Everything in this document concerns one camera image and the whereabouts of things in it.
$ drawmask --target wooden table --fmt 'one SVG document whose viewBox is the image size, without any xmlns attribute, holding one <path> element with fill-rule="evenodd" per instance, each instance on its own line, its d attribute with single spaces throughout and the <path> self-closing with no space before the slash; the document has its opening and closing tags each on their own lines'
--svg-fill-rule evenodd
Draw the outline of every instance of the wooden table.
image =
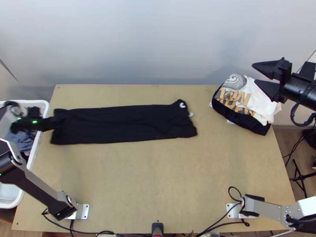
<svg viewBox="0 0 316 237">
<path fill-rule="evenodd" d="M 187 102 L 198 135 L 155 141 L 115 144 L 50 144 L 45 132 L 32 171 L 56 190 L 77 202 L 90 204 L 87 220 L 75 221 L 81 231 L 150 233 L 163 222 L 166 233 L 200 232 L 234 202 L 228 187 L 242 194 L 263 196 L 281 205 L 295 202 L 273 129 L 266 136 L 226 122 L 209 107 L 217 86 L 200 85 L 57 85 L 55 108 Z M 66 231 L 46 221 L 45 207 L 25 194 L 18 205 L 13 229 Z M 225 218 L 223 222 L 233 221 Z M 63 220 L 61 225 L 69 227 Z M 228 225 L 216 231 L 283 229 L 264 216 L 250 227 Z"/>
</svg>

